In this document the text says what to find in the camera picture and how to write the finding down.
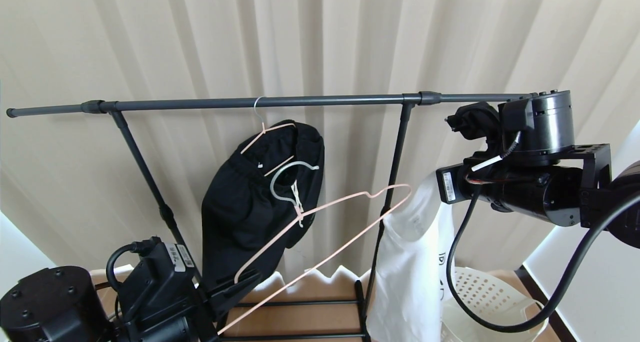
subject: beige curtain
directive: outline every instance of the beige curtain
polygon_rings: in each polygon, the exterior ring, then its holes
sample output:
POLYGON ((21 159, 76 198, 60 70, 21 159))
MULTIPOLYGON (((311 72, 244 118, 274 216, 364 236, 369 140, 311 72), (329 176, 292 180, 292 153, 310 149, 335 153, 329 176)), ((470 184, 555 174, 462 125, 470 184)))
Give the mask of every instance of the beige curtain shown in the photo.
MULTIPOLYGON (((610 142, 614 151, 640 117, 640 0, 0 0, 0 9, 2 108, 571 89, 576 141, 610 142)), ((417 185, 482 146, 444 123, 458 106, 414 109, 398 182, 417 185)), ((322 133, 321 201, 386 185, 398 106, 260 112, 269 124, 290 118, 322 133)), ((248 108, 125 115, 200 260, 202 197, 258 121, 248 108)), ((108 116, 2 114, 1 147, 1 209, 56 263, 98 269, 132 240, 171 240, 108 116)), ((357 199, 320 213, 285 254, 284 276, 340 246, 382 203, 357 199)), ((457 221, 464 208, 455 207, 457 221)), ((514 269, 550 230, 481 204, 457 261, 514 269)), ((366 271, 374 241, 375 232, 323 272, 366 271)))

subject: white hanger hook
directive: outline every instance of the white hanger hook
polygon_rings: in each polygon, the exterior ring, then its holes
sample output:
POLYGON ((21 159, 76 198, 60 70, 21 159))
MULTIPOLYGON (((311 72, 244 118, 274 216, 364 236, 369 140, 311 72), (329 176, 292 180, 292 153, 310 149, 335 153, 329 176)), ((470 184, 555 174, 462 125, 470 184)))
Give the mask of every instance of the white hanger hook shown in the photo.
POLYGON ((271 194, 273 194, 273 196, 275 198, 277 198, 277 199, 279 199, 281 201, 289 201, 294 206, 297 206, 298 204, 293 199, 290 199, 288 197, 278 196, 278 194, 276 194, 276 191, 274 190, 274 185, 276 184, 276 180, 278 180, 278 176, 281 175, 281 173, 283 173, 286 169, 290 168, 291 166, 295 166, 295 165, 302 165, 302 166, 307 167, 308 169, 311 169, 311 170, 320 169, 319 166, 311 166, 311 165, 307 164, 304 161, 291 162, 290 164, 286 164, 286 165, 282 166, 282 169, 279 169, 278 172, 273 176, 273 178, 271 179, 270 189, 271 189, 271 194))
POLYGON ((255 102, 253 103, 253 112, 256 116, 258 116, 258 119, 260 119, 260 122, 262 123, 262 130, 265 130, 265 120, 263 120, 263 117, 260 116, 260 114, 258 113, 258 110, 256 110, 256 106, 258 106, 258 101, 263 98, 264 96, 260 96, 259 98, 255 99, 255 102))

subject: perforated basket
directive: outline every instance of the perforated basket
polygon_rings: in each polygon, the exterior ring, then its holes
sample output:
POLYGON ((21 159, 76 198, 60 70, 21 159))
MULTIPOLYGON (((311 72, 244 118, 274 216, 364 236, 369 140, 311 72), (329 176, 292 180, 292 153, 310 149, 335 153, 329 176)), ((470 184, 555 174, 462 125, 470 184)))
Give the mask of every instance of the perforated basket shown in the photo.
MULTIPOLYGON (((508 326, 527 320, 525 309, 538 301, 522 295, 499 278, 462 267, 455 268, 455 289, 470 310, 493 324, 508 326)), ((443 304, 442 342, 531 342, 547 327, 548 321, 523 333, 499 333, 483 328, 458 306, 455 299, 443 304)))

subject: black shorts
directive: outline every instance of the black shorts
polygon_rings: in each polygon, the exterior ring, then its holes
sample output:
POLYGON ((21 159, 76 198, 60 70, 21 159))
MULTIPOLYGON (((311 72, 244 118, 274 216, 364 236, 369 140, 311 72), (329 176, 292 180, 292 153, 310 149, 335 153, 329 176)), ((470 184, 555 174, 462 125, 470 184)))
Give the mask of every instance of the black shorts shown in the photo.
MULTIPOLYGON (((318 131, 292 120, 276 124, 294 123, 269 131, 244 154, 240 151, 256 136, 238 146, 233 155, 215 174, 202 201, 203 283, 214 287, 220 279, 233 277, 236 272, 272 237, 296 217, 289 201, 276 199, 270 183, 277 167, 292 155, 293 161, 304 161, 318 170, 295 165, 285 170, 274 189, 283 197, 293 198, 291 185, 297 181, 298 196, 305 211, 318 205, 325 168, 325 143, 318 131)), ((293 247, 307 232, 315 215, 304 218, 302 227, 293 226, 283 237, 265 251, 249 268, 262 274, 262 280, 274 273, 285 247, 293 247)))

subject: white shirt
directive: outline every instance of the white shirt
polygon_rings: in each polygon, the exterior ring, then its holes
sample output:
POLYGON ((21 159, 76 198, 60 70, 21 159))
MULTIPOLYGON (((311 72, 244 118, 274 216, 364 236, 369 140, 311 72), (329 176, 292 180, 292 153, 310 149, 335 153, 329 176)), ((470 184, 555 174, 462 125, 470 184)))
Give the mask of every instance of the white shirt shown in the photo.
POLYGON ((454 229, 451 205, 441 202, 435 173, 383 223, 368 333, 378 342, 439 342, 442 302, 451 297, 446 258, 454 229))

